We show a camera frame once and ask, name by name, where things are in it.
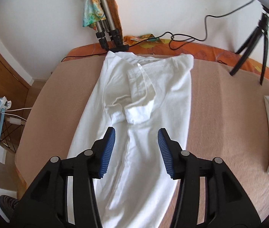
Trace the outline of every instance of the ribbed blue pad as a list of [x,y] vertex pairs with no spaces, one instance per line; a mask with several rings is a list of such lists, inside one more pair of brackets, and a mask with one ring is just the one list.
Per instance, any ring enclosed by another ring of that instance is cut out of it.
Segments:
[[111,134],[109,136],[109,139],[107,141],[105,150],[104,150],[102,158],[101,158],[101,166],[100,166],[100,169],[99,169],[99,176],[101,178],[107,172],[110,157],[111,157],[111,154],[112,154],[112,150],[114,148],[114,143],[115,143],[115,130],[113,129],[111,131]]
[[168,149],[168,145],[165,141],[165,138],[164,138],[161,130],[158,131],[158,144],[160,147],[160,151],[162,154],[162,158],[164,161],[166,172],[168,175],[170,175],[171,178],[173,178],[173,176],[175,174],[174,169],[173,169],[173,157]]

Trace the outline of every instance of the silver screw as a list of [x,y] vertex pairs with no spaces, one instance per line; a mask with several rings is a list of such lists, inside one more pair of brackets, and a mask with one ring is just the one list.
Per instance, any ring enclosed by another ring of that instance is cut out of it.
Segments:
[[54,156],[50,159],[52,163],[56,163],[58,161],[58,157]]
[[215,158],[215,162],[217,164],[221,164],[223,162],[223,160],[222,160],[222,158],[217,157],[217,158]]
[[85,154],[86,156],[91,156],[91,155],[93,154],[93,151],[90,150],[90,149],[88,149],[88,150],[86,150],[86,151],[84,152],[84,154]]
[[190,155],[190,152],[187,151],[187,150],[183,150],[183,151],[181,151],[181,155],[183,155],[183,156],[189,156]]

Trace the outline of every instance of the orange patterned fabric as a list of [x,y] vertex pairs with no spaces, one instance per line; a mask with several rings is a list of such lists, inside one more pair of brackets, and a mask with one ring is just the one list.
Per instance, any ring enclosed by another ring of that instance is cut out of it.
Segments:
[[[196,43],[188,43],[187,45],[184,45],[180,49],[173,51],[168,46],[169,42],[170,39],[161,39],[160,41],[157,42],[142,42],[138,45],[129,48],[129,51],[133,52],[134,54],[154,54],[154,55],[179,55],[181,53],[191,54],[194,56],[195,59],[219,62],[231,67],[234,67],[240,58],[239,55],[236,55],[231,51]],[[183,44],[183,42],[172,42],[171,46],[173,48],[176,48],[181,44]],[[71,50],[67,56],[76,56],[76,57],[68,57],[64,59],[64,61],[83,58],[82,56],[85,55],[105,54],[105,53],[106,52],[101,48],[99,43],[92,45],[85,45]],[[250,58],[246,60],[246,62],[241,67],[241,69],[243,70],[253,72],[258,75],[261,74],[261,68],[262,64]],[[269,79],[269,68],[266,68],[264,77]]]

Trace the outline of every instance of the floor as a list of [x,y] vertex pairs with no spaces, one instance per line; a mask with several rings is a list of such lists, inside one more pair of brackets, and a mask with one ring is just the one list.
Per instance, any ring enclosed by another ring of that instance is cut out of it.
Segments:
[[[25,102],[25,107],[33,107],[39,93],[41,92],[41,89],[45,85],[45,81],[35,81],[31,88],[28,91],[28,95]],[[24,110],[22,117],[27,119],[30,114],[30,110]],[[14,198],[21,199],[21,197],[24,195],[26,191],[26,186],[21,182],[21,180],[18,177],[18,174],[16,172],[16,166],[14,163],[15,155],[7,152],[0,146],[0,163],[5,164],[6,171],[8,172],[11,181],[14,183],[15,191],[11,190],[5,190],[0,188],[0,196],[1,195],[8,195],[12,196]],[[3,214],[3,212],[0,209],[0,215],[8,221],[7,217]]]

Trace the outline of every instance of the brown floor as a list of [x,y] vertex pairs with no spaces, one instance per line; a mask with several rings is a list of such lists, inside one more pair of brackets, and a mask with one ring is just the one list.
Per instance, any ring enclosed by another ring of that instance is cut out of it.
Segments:
[[[41,92],[41,89],[45,85],[45,81],[34,81],[33,85],[28,91],[27,99],[25,101],[25,107],[33,107],[39,93]],[[24,110],[22,117],[27,119],[31,110]],[[26,186],[21,182],[21,180],[18,177],[18,174],[16,172],[16,166],[15,166],[15,155],[12,153],[7,152],[6,156],[6,167],[7,170],[13,180],[13,182],[17,186],[17,198],[21,199],[21,197],[24,195],[26,191]]]

